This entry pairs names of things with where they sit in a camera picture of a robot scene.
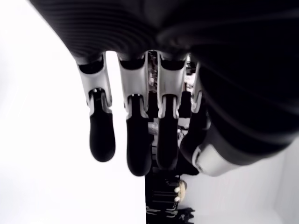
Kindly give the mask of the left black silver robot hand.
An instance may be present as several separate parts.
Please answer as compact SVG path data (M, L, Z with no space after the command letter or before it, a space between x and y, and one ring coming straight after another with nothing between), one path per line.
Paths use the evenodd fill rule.
M90 109L90 150L115 153L106 53L117 54L127 163L173 170L181 153L218 176L272 157L299 136L296 0L34 0L73 56Z

